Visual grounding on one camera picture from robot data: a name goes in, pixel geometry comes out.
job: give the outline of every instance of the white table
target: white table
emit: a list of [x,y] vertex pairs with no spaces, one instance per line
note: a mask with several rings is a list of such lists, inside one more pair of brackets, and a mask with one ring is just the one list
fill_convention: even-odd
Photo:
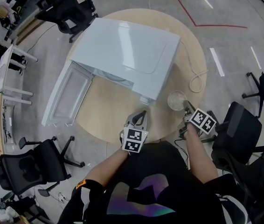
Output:
[[[23,55],[26,58],[29,58],[35,62],[38,61],[38,59],[35,58],[34,56],[20,50],[19,48],[17,48],[14,45],[11,45],[6,50],[6,52],[3,54],[3,56],[0,59],[0,93],[4,93],[5,91],[12,91],[12,92],[17,92],[17,93],[24,94],[24,95],[33,96],[34,94],[32,92],[19,90],[19,89],[9,87],[6,85],[7,71],[8,71],[8,67],[9,67],[10,63],[25,69],[25,65],[22,65],[17,61],[11,60],[11,56],[12,56],[13,52],[18,53],[19,55]],[[16,102],[20,102],[20,103],[24,103],[24,104],[28,104],[28,105],[32,104],[31,101],[23,100],[20,98],[15,98],[15,97],[7,96],[7,95],[3,95],[3,98],[6,100],[16,101]]]

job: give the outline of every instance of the white table leg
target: white table leg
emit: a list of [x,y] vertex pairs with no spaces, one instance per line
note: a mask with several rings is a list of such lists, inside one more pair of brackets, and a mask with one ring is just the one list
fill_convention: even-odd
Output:
[[14,98],[14,97],[10,97],[10,96],[7,96],[7,95],[3,95],[2,98],[6,99],[6,100],[11,100],[11,101],[27,104],[27,105],[31,105],[32,104],[31,101],[24,100],[24,99],[19,99],[19,98]]
[[20,63],[17,62],[17,61],[10,60],[10,63],[12,63],[13,65],[16,65],[16,66],[18,66],[18,67],[20,67],[20,68],[26,69],[26,66],[25,66],[25,65],[22,65],[22,64],[20,64]]
[[29,53],[26,53],[25,51],[23,50],[20,50],[18,47],[16,46],[13,46],[13,49],[18,51],[20,54],[23,54],[24,56],[28,57],[29,59],[32,59],[33,61],[37,62],[38,59],[35,58],[34,56],[30,55]]
[[24,95],[30,95],[30,96],[34,95],[33,92],[23,91],[23,90],[19,90],[19,89],[9,87],[9,86],[5,86],[4,89],[7,91],[13,91],[13,92],[17,92],[17,93],[24,94]]

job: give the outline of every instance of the gray concrete floor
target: gray concrete floor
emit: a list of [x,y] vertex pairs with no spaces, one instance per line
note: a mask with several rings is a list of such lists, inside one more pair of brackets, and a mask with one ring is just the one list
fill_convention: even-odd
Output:
[[[219,122],[222,122],[229,104],[236,101],[243,104],[253,114],[257,114],[258,98],[243,100],[243,92],[256,92],[257,88],[245,74],[252,71],[257,77],[264,69],[264,3],[261,0],[180,0],[192,17],[191,21],[178,0],[151,0],[151,9],[167,13],[183,22],[197,37],[204,51],[208,78],[200,108],[213,110]],[[129,8],[149,8],[149,0],[93,0],[97,13],[103,17],[112,12]],[[235,27],[199,27],[198,25],[237,25]],[[40,35],[51,27],[53,23],[46,22],[34,33],[26,38],[21,48],[31,48]],[[73,187],[99,162],[111,155],[116,145],[99,140],[77,123],[72,127],[43,127],[41,119],[56,80],[64,66],[68,51],[72,44],[68,42],[69,35],[62,34],[57,26],[48,30],[30,50],[30,54],[39,58],[36,63],[29,63],[23,77],[23,89],[34,92],[31,98],[32,105],[16,105],[15,108],[15,139],[25,136],[28,140],[44,140],[53,135],[58,137],[56,142],[62,149],[67,139],[74,135],[76,140],[70,145],[67,152],[69,159],[84,161],[84,168],[67,166],[72,178],[63,181],[51,194],[56,198],[62,192],[68,198]],[[259,68],[252,53],[253,47],[259,60]],[[221,63],[225,76],[220,76],[214,58],[210,52],[214,48]],[[264,145],[264,107],[260,121],[263,124],[261,138],[258,145]],[[177,133],[165,137],[173,143],[178,138]],[[206,144],[207,152],[211,152],[211,144]],[[57,222],[62,208],[52,197],[44,198],[37,195],[37,201],[45,209],[54,223]]]

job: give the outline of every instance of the red line on floor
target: red line on floor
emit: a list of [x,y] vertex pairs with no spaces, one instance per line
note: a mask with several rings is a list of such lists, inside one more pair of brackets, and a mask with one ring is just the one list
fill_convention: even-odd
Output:
[[248,29],[248,27],[236,26],[236,25],[213,25],[213,24],[210,24],[210,25],[208,25],[208,24],[206,24],[206,25],[197,25],[195,23],[195,21],[193,20],[193,18],[191,17],[190,13],[187,11],[187,9],[182,4],[181,0],[178,0],[178,2],[181,5],[181,7],[184,9],[184,11],[186,12],[188,17],[190,18],[190,20],[192,21],[193,25],[196,26],[196,27],[229,27],[229,28],[246,28],[246,29]]

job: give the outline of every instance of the black pants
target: black pants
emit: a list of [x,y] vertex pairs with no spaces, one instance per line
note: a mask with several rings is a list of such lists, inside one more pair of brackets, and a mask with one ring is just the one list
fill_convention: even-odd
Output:
[[[12,56],[11,56],[11,60],[14,60],[16,62],[21,63],[23,59],[22,59],[21,56],[13,53]],[[9,64],[9,68],[12,69],[12,70],[20,70],[21,69],[19,66],[16,66],[16,65],[11,64],[11,63]]]

